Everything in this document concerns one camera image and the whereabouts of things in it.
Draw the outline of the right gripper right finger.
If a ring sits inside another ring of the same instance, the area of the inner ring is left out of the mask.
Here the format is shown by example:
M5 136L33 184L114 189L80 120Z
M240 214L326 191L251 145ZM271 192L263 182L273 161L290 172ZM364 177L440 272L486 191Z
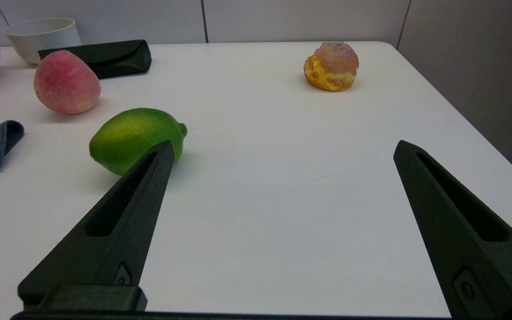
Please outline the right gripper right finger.
M512 227L419 146L393 159L451 316L512 320Z

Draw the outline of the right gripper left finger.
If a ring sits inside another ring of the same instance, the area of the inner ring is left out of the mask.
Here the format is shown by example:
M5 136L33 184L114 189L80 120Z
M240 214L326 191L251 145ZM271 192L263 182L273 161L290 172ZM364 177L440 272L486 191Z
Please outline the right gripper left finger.
M173 166L171 142L146 151L22 280L25 311L144 311L140 278Z

